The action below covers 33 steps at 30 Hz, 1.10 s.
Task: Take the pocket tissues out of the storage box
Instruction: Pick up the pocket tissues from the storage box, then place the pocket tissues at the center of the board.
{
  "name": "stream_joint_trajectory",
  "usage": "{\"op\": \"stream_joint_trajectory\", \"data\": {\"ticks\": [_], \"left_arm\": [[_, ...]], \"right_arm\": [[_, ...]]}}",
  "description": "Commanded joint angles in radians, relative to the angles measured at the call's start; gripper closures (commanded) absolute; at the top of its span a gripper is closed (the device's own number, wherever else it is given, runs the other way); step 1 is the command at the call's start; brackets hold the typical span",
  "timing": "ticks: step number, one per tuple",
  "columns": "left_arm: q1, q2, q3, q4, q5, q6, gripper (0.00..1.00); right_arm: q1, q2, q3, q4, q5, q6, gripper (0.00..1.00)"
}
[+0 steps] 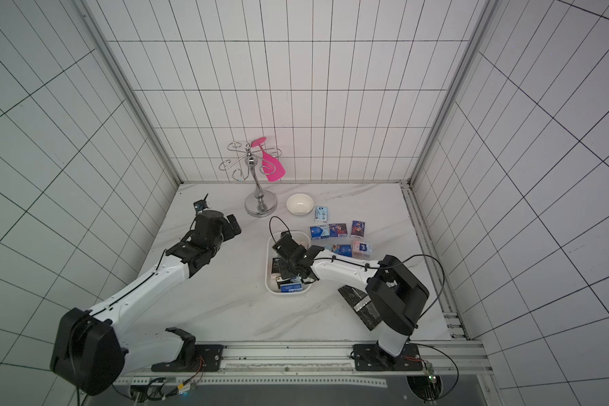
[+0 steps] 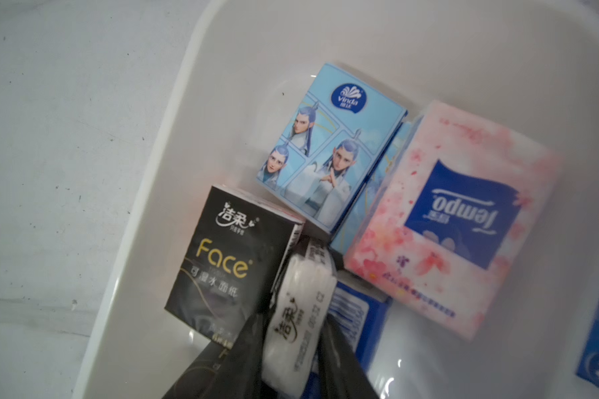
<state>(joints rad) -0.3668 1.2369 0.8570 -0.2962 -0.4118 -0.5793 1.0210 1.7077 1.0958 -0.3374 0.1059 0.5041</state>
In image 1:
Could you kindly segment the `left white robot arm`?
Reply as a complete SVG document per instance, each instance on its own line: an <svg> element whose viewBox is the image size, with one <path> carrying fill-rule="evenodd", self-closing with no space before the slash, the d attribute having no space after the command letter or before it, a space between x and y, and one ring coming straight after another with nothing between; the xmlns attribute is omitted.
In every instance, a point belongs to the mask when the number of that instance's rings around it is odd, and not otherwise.
<svg viewBox="0 0 609 406"><path fill-rule="evenodd" d="M50 370L76 389L98 395L124 374L154 365L191 370L199 365L195 337L181 328L166 328L147 338L130 329L154 304L210 264L222 244L240 235L234 215L203 209L157 265L110 298L88 310L63 315L54 342Z"/></svg>

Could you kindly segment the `light blue tissue pack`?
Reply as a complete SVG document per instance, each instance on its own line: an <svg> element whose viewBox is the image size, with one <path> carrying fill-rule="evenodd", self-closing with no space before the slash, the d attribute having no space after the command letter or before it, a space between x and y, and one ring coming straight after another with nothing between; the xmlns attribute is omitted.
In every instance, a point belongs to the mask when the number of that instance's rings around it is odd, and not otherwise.
<svg viewBox="0 0 609 406"><path fill-rule="evenodd" d="M316 223L328 223L328 208L326 206L317 206L314 211Z"/></svg>

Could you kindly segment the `blue orange tissue pack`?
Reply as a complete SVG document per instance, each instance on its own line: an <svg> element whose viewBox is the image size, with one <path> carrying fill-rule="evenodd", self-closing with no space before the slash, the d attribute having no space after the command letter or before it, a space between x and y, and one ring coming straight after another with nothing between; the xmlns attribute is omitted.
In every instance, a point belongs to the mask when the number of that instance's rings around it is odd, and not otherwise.
<svg viewBox="0 0 609 406"><path fill-rule="evenodd" d="M352 239L363 239L365 237L365 222L354 220L351 224L350 237Z"/></svg>

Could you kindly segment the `blue white tissue pack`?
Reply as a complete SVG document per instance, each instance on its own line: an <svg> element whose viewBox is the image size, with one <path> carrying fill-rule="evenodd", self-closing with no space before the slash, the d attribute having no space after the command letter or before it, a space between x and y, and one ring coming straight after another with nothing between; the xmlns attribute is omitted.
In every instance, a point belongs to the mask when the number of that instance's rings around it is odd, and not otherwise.
<svg viewBox="0 0 609 406"><path fill-rule="evenodd" d="M330 234L330 228L328 224L321 224L310 227L310 234L312 240L324 240L328 239Z"/></svg>

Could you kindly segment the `pink tissue pack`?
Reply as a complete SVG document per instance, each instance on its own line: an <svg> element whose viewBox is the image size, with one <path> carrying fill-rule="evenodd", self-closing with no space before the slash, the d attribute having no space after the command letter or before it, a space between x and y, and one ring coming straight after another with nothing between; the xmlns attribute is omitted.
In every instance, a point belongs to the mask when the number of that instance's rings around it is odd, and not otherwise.
<svg viewBox="0 0 609 406"><path fill-rule="evenodd" d="M356 240L352 243L352 252L353 256L356 257L370 257L372 254L372 247L370 243Z"/></svg>

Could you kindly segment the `blue red tissue pack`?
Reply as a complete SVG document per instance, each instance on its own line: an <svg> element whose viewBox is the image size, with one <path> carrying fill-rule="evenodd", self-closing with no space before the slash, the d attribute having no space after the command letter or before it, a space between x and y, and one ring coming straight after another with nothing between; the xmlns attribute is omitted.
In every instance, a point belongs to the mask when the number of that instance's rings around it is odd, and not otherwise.
<svg viewBox="0 0 609 406"><path fill-rule="evenodd" d="M345 223L330 223L328 227L331 238L346 238L348 236L348 228Z"/></svg>

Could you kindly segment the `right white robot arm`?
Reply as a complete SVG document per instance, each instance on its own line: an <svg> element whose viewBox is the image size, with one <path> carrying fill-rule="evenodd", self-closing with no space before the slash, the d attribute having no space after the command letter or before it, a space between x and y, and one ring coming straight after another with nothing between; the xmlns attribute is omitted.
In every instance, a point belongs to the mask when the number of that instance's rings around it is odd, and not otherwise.
<svg viewBox="0 0 609 406"><path fill-rule="evenodd" d="M318 245L304 247L288 232L272 245L288 269L307 282L328 281L366 294L385 324L374 344L350 352L356 371L422 371L424 362L410 336L430 297L427 287L392 255L378 262L337 255Z"/></svg>

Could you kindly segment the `blue orange pack second row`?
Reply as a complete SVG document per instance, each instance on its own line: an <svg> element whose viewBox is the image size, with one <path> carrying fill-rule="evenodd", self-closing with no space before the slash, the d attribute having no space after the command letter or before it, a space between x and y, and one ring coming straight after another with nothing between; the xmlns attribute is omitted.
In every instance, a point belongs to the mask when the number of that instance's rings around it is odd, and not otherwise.
<svg viewBox="0 0 609 406"><path fill-rule="evenodd" d="M331 251L336 255L342 255L346 257L353 256L352 245L332 245Z"/></svg>

